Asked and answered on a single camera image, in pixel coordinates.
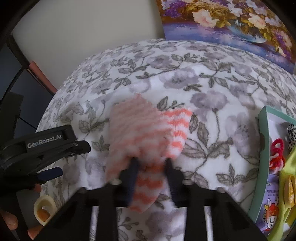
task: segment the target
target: roll of tape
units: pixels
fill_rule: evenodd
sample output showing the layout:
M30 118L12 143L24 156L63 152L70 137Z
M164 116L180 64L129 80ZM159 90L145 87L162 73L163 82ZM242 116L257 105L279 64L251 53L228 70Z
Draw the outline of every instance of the roll of tape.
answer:
M49 212L50 216L46 221L43 221L39 216L38 216L38 210L42 209L42 207L46 207L46 210ZM57 206L51 196L44 195L41 196L37 199L37 201L34 204L34 215L35 218L38 220L38 222L45 226L49 220L54 216L54 214L57 211Z

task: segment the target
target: floral painting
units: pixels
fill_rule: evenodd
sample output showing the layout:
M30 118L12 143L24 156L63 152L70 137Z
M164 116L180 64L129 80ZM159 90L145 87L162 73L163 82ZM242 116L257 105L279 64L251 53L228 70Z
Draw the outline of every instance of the floral painting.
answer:
M292 73L296 45L260 0L156 0L166 40L199 40L237 47Z

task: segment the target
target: cartoon deer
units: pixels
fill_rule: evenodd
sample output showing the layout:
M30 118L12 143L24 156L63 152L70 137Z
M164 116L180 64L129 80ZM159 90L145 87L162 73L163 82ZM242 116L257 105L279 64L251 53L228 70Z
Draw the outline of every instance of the cartoon deer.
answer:
M271 200L268 198L268 205L264 205L265 213L263 214L263 218L264 222L267 223L267 229L265 229L264 231L268 231L274 227L277 216L279 215L278 203L279 198L276 199L275 203L271 203Z

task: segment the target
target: wall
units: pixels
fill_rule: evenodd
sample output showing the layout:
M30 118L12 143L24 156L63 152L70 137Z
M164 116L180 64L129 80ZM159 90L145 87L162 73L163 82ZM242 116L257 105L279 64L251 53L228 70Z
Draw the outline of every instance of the wall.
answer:
M59 88L88 56L164 34L155 0L40 0L13 36Z

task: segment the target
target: floral blanket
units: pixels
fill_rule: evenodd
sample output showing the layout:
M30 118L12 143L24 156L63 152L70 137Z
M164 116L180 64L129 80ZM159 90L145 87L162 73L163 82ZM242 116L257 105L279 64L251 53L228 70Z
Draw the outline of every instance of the floral blanket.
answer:
M52 164L64 174L43 185L42 194L61 207L79 187L104 185L110 108L141 93L161 111L193 111L175 168L201 187L225 187L248 211L259 163L257 115L270 105L294 117L295 92L293 75L223 45L155 39L93 55L63 83L38 126L41 131L71 124L91 152ZM142 214L118 209L119 240L183 240L185 214L174 208L166 187ZM94 219L91 239L95 226Z

